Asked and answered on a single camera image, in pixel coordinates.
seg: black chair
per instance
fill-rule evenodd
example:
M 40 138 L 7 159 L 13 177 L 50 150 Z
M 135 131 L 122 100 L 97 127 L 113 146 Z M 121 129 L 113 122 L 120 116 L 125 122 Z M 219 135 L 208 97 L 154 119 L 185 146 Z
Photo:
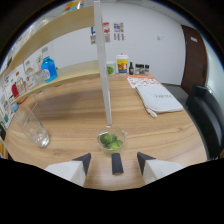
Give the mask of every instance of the black chair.
M 207 159 L 223 157 L 224 114 L 216 98 L 206 87 L 194 84 L 186 106 L 198 125 L 207 146 Z

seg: drinking glass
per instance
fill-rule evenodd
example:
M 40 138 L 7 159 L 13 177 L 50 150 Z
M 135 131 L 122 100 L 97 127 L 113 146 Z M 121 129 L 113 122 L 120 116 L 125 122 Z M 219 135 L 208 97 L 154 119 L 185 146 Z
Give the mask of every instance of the drinking glass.
M 20 105 L 15 113 L 15 118 L 24 134 L 37 146 L 46 147 L 49 136 L 43 124 L 26 105 Z

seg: cabinet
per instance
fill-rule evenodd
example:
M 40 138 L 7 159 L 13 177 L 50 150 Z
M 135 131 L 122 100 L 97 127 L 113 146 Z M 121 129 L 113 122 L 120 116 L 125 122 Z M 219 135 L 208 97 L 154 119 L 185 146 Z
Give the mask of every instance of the cabinet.
M 106 70 L 105 42 L 102 26 L 102 9 L 99 1 L 94 2 L 94 6 L 84 7 L 62 15 L 55 20 L 46 24 L 38 30 L 31 38 L 22 46 L 19 52 L 13 58 L 10 66 L 0 76 L 7 77 L 16 67 L 23 64 L 24 61 L 36 50 L 50 41 L 86 27 L 95 26 L 96 30 L 96 46 L 98 52 L 98 61 L 85 62 L 75 64 L 58 70 L 58 78 L 49 82 L 41 83 L 32 90 L 26 91 L 24 94 L 15 99 L 14 104 L 24 97 L 35 94 L 41 90 L 58 86 L 61 84 L 74 82 L 80 79 L 101 78 L 102 90 L 104 96 L 104 104 L 107 115 L 108 125 L 112 124 L 111 108 L 110 108 L 110 92 Z

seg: clear glass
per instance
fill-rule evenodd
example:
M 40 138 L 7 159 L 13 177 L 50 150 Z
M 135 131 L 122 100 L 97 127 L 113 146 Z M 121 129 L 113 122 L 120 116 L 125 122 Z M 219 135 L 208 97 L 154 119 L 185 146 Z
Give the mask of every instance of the clear glass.
M 20 105 L 15 113 L 15 118 L 24 134 L 37 146 L 46 147 L 49 136 L 43 124 L 26 105 Z
M 45 82 L 50 82 L 58 77 L 54 61 L 50 59 L 50 57 L 46 57 L 43 59 L 41 70 L 45 77 Z
M 116 149 L 108 149 L 105 148 L 104 145 L 101 143 L 100 141 L 100 137 L 103 134 L 110 134 L 110 135 L 115 135 L 117 137 L 117 140 L 121 140 L 123 142 L 123 144 L 119 147 L 117 147 Z M 121 150 L 124 149 L 124 146 L 126 144 L 126 138 L 127 138 L 127 133 L 122 130 L 121 128 L 117 127 L 117 126 L 106 126 L 105 128 L 101 129 L 100 132 L 98 133 L 97 137 L 96 137 L 96 142 L 97 145 L 101 148 L 101 150 L 106 154 L 106 155 L 111 155 L 113 153 L 116 152 L 120 152 Z

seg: white pole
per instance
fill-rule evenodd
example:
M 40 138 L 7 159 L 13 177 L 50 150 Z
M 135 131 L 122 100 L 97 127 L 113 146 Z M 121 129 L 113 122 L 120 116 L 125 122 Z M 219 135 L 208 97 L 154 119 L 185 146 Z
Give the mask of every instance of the white pole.
M 104 99 L 104 105 L 106 110 L 107 124 L 110 126 L 112 125 L 110 89 L 109 89 L 109 80 L 107 75 L 105 40 L 104 40 L 102 9 L 100 5 L 100 1 L 94 1 L 94 20 L 95 20 L 96 45 L 97 45 L 101 85 L 102 85 L 102 91 L 103 91 L 103 99 Z

